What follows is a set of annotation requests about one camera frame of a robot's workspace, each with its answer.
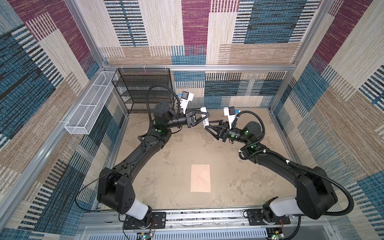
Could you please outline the pale pink envelope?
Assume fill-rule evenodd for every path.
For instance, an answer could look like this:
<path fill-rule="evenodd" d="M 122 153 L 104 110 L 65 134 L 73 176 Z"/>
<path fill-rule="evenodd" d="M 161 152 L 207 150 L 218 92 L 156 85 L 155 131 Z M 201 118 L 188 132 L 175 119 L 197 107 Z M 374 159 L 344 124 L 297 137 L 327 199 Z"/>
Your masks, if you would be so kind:
<path fill-rule="evenodd" d="M 210 165 L 191 165 L 191 192 L 211 192 L 211 169 Z"/>

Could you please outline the white glue stick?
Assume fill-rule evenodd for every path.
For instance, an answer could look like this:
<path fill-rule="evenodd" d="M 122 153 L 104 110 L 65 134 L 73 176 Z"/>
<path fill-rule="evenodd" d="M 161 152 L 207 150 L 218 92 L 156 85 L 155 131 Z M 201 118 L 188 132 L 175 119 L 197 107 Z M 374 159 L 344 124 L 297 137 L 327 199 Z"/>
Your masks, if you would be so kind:
<path fill-rule="evenodd" d="M 208 111 L 207 111 L 206 107 L 202 107 L 201 108 L 201 112 L 207 113 Z M 205 115 L 205 114 L 202 114 L 202 118 L 203 118 L 203 125 L 204 125 L 204 127 L 208 126 L 209 125 L 209 118 L 208 118 L 208 116 Z"/>

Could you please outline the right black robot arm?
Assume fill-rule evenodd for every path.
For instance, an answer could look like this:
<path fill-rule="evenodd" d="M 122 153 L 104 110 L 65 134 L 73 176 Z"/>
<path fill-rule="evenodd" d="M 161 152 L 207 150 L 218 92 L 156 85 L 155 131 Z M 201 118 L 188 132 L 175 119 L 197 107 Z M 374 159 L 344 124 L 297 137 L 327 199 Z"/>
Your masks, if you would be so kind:
<path fill-rule="evenodd" d="M 291 162 L 282 155 L 259 143 L 263 136 L 262 126 L 249 122 L 243 129 L 230 127 L 228 122 L 218 121 L 205 130 L 217 140 L 245 144 L 241 150 L 242 158 L 263 166 L 286 179 L 296 188 L 296 195 L 289 198 L 273 197 L 263 204 L 261 216 L 266 224 L 278 221 L 286 215 L 307 216 L 317 220 L 328 214 L 338 201 L 332 185 L 325 178 L 326 172 L 319 168 L 309 168 Z"/>

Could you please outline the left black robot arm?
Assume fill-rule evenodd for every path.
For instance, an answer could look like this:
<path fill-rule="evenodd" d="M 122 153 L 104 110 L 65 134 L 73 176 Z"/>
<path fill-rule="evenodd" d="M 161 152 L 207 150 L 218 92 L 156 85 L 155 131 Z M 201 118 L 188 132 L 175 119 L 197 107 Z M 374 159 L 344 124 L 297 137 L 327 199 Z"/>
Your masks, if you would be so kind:
<path fill-rule="evenodd" d="M 135 194 L 133 182 L 144 165 L 159 152 L 172 136 L 172 128 L 194 127 L 210 114 L 198 109 L 177 113 L 171 105 L 160 102 L 152 112 L 154 119 L 146 134 L 139 136 L 140 145 L 121 163 L 100 173 L 97 200 L 122 215 L 130 216 L 144 225 L 152 220 L 152 209 Z"/>

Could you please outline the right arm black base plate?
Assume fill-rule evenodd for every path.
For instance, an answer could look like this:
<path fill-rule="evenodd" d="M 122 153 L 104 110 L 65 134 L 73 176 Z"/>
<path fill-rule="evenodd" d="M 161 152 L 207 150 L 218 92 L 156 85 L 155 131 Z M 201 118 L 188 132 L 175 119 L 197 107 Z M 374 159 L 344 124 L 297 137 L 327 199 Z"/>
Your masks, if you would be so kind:
<path fill-rule="evenodd" d="M 248 209 L 243 211 L 243 217 L 249 221 L 250 226 L 289 225 L 288 216 L 277 217 L 272 212 L 263 209 Z"/>

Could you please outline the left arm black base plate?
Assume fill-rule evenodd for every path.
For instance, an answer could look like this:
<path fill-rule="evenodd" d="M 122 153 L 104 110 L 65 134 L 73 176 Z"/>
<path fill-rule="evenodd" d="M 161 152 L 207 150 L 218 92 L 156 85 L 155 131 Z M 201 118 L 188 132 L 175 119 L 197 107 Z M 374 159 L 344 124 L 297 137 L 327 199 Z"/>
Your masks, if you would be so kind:
<path fill-rule="evenodd" d="M 137 220 L 131 216 L 126 216 L 123 223 L 124 230 L 149 230 L 149 229 L 164 229 L 166 226 L 166 212 L 152 212 L 149 217 L 149 222 Z"/>

